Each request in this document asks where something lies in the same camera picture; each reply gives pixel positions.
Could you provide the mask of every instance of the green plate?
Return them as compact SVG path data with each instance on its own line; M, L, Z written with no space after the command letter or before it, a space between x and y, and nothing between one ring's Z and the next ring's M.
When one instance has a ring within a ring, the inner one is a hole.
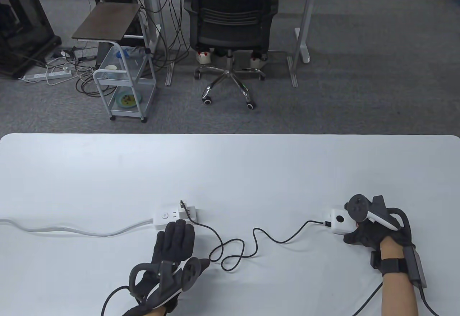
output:
M142 102L142 95L140 92L136 92L139 103ZM120 108L133 108L136 106L136 100L131 91L123 91L117 94L115 98L116 103Z

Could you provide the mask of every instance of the white device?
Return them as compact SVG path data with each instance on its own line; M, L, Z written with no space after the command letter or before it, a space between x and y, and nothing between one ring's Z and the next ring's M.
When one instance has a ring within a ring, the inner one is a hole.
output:
M357 223L350 217L343 208L333 208L329 215L331 230L335 234L347 234L358 227Z
M195 207L187 206L187 203L185 201L182 202L187 208L190 218L193 221L197 221L197 210L195 209ZM179 219L183 219L186 223L190 223L190 220L187 217L187 213L182 208L182 204L180 202L176 204L171 204L171 206L163 206L157 209L153 217L153 224L155 225L155 229L163 230L166 229L166 225L168 225L168 223Z
M372 222L377 222L377 223L380 223L381 225L383 225L384 227L390 229L390 230L393 230L393 231L398 231L399 229L390 224L388 221L386 221L385 219L382 219L381 217L375 215L374 213L368 211L368 216L366 217L367 219L369 219L370 221Z

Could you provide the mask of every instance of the black cabinet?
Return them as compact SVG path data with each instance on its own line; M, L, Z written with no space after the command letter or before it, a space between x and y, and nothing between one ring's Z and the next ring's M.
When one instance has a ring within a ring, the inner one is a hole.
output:
M0 0L0 73L21 77L60 44L39 0Z

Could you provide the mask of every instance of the black haptic glove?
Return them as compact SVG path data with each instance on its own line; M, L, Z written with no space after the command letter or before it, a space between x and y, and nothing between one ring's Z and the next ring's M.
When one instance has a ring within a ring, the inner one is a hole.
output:
M369 219L358 223L358 229L352 233L345 234L344 242L347 244L362 244L365 247L371 247L380 252L380 243L387 236L390 236L396 243L403 247L412 246L409 235L404 227L401 227L398 231L393 231Z
M169 261L178 266L181 261L185 261L192 256L194 241L195 230L191 224L186 224L182 219L169 223L166 229L159 231L156 236L152 263L159 264L162 261ZM200 264L202 267L201 272L203 272L209 267L209 260L200 260ZM156 274L146 271L140 282L135 286L134 292L144 299L159 282L160 280ZM163 305L166 308L166 313L172 312L176 308L178 296L174 296ZM138 300L138 302L140 302L139 306L128 310L123 316L143 316L152 311L141 300Z

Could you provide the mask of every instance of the wrist strap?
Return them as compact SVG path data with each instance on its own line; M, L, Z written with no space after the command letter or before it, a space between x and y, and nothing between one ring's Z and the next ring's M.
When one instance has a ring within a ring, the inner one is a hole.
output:
M406 259L384 259L380 263L380 272L382 276L386 273L406 273L407 262Z

